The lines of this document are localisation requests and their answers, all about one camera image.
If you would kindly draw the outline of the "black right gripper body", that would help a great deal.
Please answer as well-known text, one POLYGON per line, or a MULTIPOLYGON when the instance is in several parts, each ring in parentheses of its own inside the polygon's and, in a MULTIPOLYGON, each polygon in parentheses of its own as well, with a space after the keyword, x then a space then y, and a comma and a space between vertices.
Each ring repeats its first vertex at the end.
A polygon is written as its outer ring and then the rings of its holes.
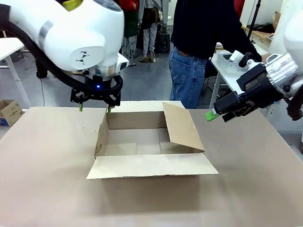
POLYGON ((283 97, 271 84, 265 68, 252 68, 244 73, 237 83, 241 93, 241 102, 250 108, 265 108, 283 97))

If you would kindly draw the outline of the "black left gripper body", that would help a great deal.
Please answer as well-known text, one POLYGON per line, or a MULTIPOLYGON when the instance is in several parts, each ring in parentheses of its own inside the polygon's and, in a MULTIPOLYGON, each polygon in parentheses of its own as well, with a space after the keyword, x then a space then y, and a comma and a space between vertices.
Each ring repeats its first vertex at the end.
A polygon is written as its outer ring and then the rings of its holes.
POLYGON ((85 95, 95 95, 97 92, 103 92, 106 96, 118 96, 118 75, 111 78, 90 75, 84 76, 84 83, 89 90, 84 91, 85 95))

